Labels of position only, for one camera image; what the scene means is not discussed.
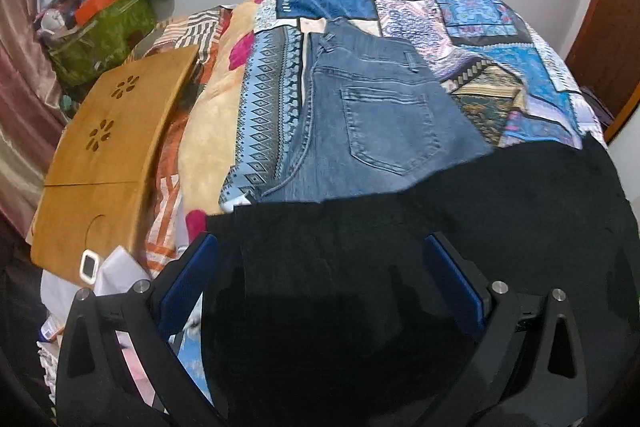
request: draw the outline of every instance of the blue denim jeans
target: blue denim jeans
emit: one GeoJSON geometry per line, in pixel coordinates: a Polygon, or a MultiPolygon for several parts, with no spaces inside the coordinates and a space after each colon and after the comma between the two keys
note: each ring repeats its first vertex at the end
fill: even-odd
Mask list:
{"type": "Polygon", "coordinates": [[[258,201],[396,192],[491,151],[407,40],[345,19],[309,36],[298,127],[258,201]]]}

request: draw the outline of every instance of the wooden door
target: wooden door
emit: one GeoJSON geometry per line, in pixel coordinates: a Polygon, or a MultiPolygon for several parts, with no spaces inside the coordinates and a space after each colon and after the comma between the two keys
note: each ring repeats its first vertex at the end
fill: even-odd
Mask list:
{"type": "Polygon", "coordinates": [[[640,100],[625,107],[640,83],[640,0],[591,0],[566,64],[616,117],[612,137],[640,100]]]}

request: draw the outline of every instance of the pink curtain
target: pink curtain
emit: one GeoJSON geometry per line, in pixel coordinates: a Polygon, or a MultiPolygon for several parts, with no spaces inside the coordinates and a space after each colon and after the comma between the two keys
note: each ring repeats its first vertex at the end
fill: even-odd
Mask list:
{"type": "Polygon", "coordinates": [[[36,0],[0,0],[0,212],[28,233],[65,117],[36,40],[36,0]]]}

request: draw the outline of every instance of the flower-shaped cutout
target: flower-shaped cutout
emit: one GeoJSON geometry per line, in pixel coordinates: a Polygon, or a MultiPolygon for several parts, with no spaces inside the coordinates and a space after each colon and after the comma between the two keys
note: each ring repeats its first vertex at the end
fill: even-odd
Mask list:
{"type": "Polygon", "coordinates": [[[91,149],[96,152],[100,147],[100,142],[106,142],[111,137],[109,130],[113,127],[113,120],[102,120],[100,125],[89,133],[89,143],[84,148],[85,150],[91,149]]]}
{"type": "Polygon", "coordinates": [[[125,94],[125,92],[132,91],[133,88],[136,87],[136,82],[139,81],[139,79],[139,76],[131,75],[127,79],[127,82],[118,83],[116,89],[111,93],[111,98],[122,98],[122,95],[125,94]]]}

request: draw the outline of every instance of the metal screw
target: metal screw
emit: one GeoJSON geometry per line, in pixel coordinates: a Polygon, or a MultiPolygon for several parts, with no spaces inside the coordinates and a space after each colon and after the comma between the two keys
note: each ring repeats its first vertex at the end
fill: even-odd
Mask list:
{"type": "Polygon", "coordinates": [[[491,288],[494,292],[499,293],[500,295],[503,293],[507,293],[509,291],[509,287],[507,286],[507,283],[502,281],[492,282],[491,288]]]}
{"type": "Polygon", "coordinates": [[[556,288],[551,292],[551,295],[553,295],[553,298],[556,301],[564,301],[566,299],[566,293],[564,293],[560,288],[556,288]]]}
{"type": "Polygon", "coordinates": [[[151,288],[151,283],[146,279],[140,279],[133,283],[132,288],[135,293],[144,293],[151,288]]]}
{"type": "Polygon", "coordinates": [[[76,292],[76,299],[79,301],[84,301],[89,295],[91,295],[91,290],[89,288],[80,288],[76,292]]]}

